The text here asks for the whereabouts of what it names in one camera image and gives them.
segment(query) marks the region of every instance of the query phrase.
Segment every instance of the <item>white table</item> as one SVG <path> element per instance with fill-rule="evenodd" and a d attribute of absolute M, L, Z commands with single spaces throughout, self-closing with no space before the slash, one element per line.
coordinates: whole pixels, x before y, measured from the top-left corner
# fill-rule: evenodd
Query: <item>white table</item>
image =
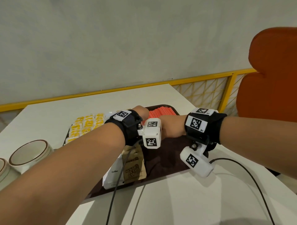
<path fill-rule="evenodd" d="M 8 159 L 19 146 L 36 139 L 62 146 L 69 125 L 87 113 L 168 104 L 179 114 L 194 106 L 170 85 L 159 85 L 27 106 L 2 133 L 0 157 Z M 245 165 L 264 192 L 277 224 L 296 224 L 297 196 L 268 172 L 218 146 L 210 158 L 227 157 Z M 112 193 L 81 204 L 67 225 L 105 224 Z M 191 171 L 167 176 L 141 187 L 119 190 L 109 224 L 271 224 L 259 191 L 237 164 L 218 161 L 206 179 Z"/>

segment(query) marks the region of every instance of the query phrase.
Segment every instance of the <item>person's right arm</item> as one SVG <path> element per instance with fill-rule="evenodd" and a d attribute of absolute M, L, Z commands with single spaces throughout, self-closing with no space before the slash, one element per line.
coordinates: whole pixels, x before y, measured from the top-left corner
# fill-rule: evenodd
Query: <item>person's right arm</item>
<path fill-rule="evenodd" d="M 183 116 L 161 116 L 162 138 L 185 135 Z M 231 151 L 297 179 L 297 123 L 224 118 L 220 142 Z"/>

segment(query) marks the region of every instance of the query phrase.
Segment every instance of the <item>hand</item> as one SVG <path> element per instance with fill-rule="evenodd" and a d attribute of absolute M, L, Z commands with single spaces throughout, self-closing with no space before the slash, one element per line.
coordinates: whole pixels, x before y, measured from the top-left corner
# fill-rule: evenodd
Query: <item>hand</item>
<path fill-rule="evenodd" d="M 186 135 L 184 123 L 187 115 L 174 116 L 164 115 L 160 116 L 162 125 L 162 139 L 167 137 L 180 137 Z"/>
<path fill-rule="evenodd" d="M 140 105 L 133 108 L 134 111 L 138 113 L 139 116 L 143 119 L 143 121 L 147 120 L 149 117 L 149 110 L 145 107 L 142 107 Z"/>

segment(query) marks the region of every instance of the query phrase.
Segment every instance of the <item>gray wall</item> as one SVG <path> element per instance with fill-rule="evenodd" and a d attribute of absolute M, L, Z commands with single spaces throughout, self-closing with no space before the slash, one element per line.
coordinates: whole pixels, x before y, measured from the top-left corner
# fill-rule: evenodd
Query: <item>gray wall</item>
<path fill-rule="evenodd" d="M 0 104 L 249 68 L 296 0 L 1 0 Z"/>

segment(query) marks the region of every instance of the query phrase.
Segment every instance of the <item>brown rim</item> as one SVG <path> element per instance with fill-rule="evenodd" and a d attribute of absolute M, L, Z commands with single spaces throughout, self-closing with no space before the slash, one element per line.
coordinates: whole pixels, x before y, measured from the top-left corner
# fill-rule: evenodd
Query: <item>brown rim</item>
<path fill-rule="evenodd" d="M 5 166 L 6 166 L 6 160 L 4 159 L 4 158 L 0 158 L 0 160 L 3 160 L 3 162 L 4 162 L 4 165 L 3 165 L 3 167 L 0 169 L 0 174 L 3 172 L 3 169 L 5 168 Z"/>
<path fill-rule="evenodd" d="M 34 140 L 34 141 L 30 141 L 30 142 L 28 142 L 28 143 L 22 145 L 21 147 L 23 147 L 23 146 L 25 146 L 25 145 L 27 145 L 27 144 L 29 144 L 29 143 L 31 143 L 31 142 L 35 142 L 35 141 L 44 141 L 44 142 L 46 143 L 46 146 L 45 146 L 45 149 L 44 149 L 38 156 L 36 156 L 34 159 L 32 159 L 32 160 L 30 160 L 30 161 L 28 161 L 28 162 L 32 162 L 33 160 L 37 159 L 39 156 L 41 156 L 41 155 L 44 153 L 44 151 L 45 151 L 45 150 L 47 149 L 47 147 L 48 147 L 48 142 L 47 142 L 46 140 L 42 140 L 42 139 L 40 139 L 40 140 Z M 25 163 L 22 163 L 22 164 L 14 164 L 14 163 L 11 161 L 11 158 L 13 157 L 13 155 L 14 155 L 14 154 L 15 154 L 21 147 L 19 147 L 17 150 L 15 150 L 15 151 L 12 153 L 12 155 L 9 157 L 9 163 L 10 163 L 11 165 L 13 165 L 13 166 L 21 166 L 21 165 L 24 165 L 24 164 L 28 163 L 28 162 L 25 162 Z"/>

